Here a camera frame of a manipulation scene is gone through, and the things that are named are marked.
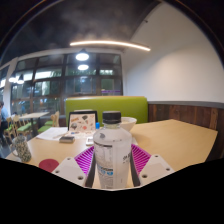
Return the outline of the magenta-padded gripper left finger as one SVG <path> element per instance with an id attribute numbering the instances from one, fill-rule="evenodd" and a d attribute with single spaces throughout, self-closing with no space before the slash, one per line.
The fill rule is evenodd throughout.
<path id="1" fill-rule="evenodd" d="M 76 185 L 91 188 L 95 178 L 94 147 L 91 146 L 75 157 L 66 157 L 52 173 Z"/>

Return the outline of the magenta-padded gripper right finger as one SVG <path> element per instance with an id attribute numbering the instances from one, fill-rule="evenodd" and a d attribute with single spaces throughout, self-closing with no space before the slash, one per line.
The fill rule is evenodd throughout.
<path id="1" fill-rule="evenodd" d="M 151 155 L 137 145 L 131 146 L 130 167 L 134 187 L 145 186 L 174 173 L 160 155 Z"/>

